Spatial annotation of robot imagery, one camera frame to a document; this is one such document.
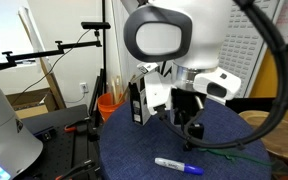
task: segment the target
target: white wall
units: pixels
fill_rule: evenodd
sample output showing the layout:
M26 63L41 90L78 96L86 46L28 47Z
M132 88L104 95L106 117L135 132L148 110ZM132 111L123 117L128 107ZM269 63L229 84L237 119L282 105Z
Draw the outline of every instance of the white wall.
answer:
M120 74L120 65L111 0L106 2L107 21L112 26L111 30L107 30L107 73L110 78ZM85 32L80 25L82 21L102 21L101 0L29 0L28 4L46 50L56 49L56 40L75 43ZM95 40L94 32L90 31L80 42ZM76 101L82 97L79 89L81 82L86 82L90 90L84 100L68 103L68 107L89 104L96 76L102 67L102 54L102 48L95 46L76 48L57 63L54 72L65 101ZM49 57L52 64L57 58Z
M18 16L19 7L27 7L25 0L0 0L0 62L6 62L1 52L13 51L13 54L31 53L32 46ZM19 66L0 71L0 88L5 94L20 93L29 85L43 77L36 65ZM30 90L48 87L43 80Z

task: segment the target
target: wall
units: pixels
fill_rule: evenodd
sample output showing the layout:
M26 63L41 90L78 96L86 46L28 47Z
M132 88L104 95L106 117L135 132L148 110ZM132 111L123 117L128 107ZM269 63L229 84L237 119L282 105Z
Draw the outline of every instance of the wall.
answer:
M275 97L276 91L277 76L274 59L270 51L267 51L250 97Z
M56 49L56 40L63 43L76 43L85 32L82 21L102 21L101 0L29 0L37 28L46 50ZM108 78L120 74L117 43L112 15L111 0L106 0L107 21L112 28L107 30L107 74ZM95 41L93 31L87 33L80 42ZM67 103L67 106L89 104L96 76L102 67L102 48L84 47L73 49L64 56L54 68L65 101L74 102L82 97L79 83L86 82L90 92L79 103ZM51 64L59 58L49 57Z
M1 52L13 54L31 53L32 46L18 16L20 6L27 7L25 0L0 0L0 62L6 62ZM36 65L19 66L0 71L0 88L5 94L22 92L29 85L43 77ZM48 87L45 80L30 90Z

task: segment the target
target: white robot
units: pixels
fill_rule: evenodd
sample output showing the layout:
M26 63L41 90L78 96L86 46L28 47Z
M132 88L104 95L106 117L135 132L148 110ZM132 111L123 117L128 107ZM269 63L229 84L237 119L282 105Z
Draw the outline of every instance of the white robot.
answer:
M25 128L0 89L0 180L23 172L42 149L42 142Z
M177 101L185 96L189 97L187 100L193 99L197 105L186 107L186 110L194 113L184 118L185 127L182 123L182 132L172 127L177 125L172 117L172 125L168 124L168 127L199 147L242 147L270 132L288 109L288 45L285 45L275 26L252 0L234 2L250 18L274 52L276 64L281 70L278 72L279 80L284 85L279 86L272 114L253 134L227 143L209 144L193 137L188 129L194 126L203 111L206 96L224 104L225 100L235 96L241 86L238 77L218 67L219 50L227 32L233 1L138 0L139 6L134 8L138 4L135 0L122 0L130 13L124 26L124 42L128 51L143 62L173 62L171 80L164 79L158 73L145 76L150 113L158 113L160 119L166 122L163 117L165 110L186 105L182 103L174 108L174 99Z

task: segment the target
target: table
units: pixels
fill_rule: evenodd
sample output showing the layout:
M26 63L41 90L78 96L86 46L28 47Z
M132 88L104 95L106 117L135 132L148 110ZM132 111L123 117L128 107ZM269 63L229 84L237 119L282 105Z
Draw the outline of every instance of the table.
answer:
M268 114L264 111L244 111L240 116L253 128L257 128ZM283 119L262 141L270 154L288 163L288 119Z
M205 103L199 122L204 124L204 139L226 142L252 132L240 116L212 100ZM224 156L193 149L183 151L183 140L152 116L145 126L131 120L130 102L118 108L104 124L100 140L101 169L105 179L270 179L271 167L237 158L234 162ZM269 162L263 143L247 144L240 153ZM202 176L158 166L156 157L200 166Z
M64 132L65 125L86 117L88 117L87 106L79 105L23 119L24 125L32 134L51 126L57 132L52 137L53 139L43 143L44 149L41 156L16 179L27 179L27 176L36 174L40 174L38 177L42 180L55 179L87 159L98 162L96 147L87 139L86 126L78 127L78 131L75 133ZM90 176L85 173L77 176L74 180L87 180L94 176L96 176L95 173L90 172Z

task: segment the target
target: green cable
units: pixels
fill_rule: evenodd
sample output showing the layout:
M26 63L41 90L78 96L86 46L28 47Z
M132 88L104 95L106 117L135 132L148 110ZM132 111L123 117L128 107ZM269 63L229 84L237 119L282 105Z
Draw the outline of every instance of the green cable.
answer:
M231 160L232 162L235 161L235 158L242 158L242 159L246 159L246 160L249 160L249 161L258 163L260 165L264 165L264 166L273 165L273 163L271 162L261 161L257 158L254 158L244 153L233 152L233 151L228 151L228 150L219 150L219 149L205 149L205 148L198 148L198 150L202 152L210 152L212 154L219 155L219 156L225 156L226 159Z

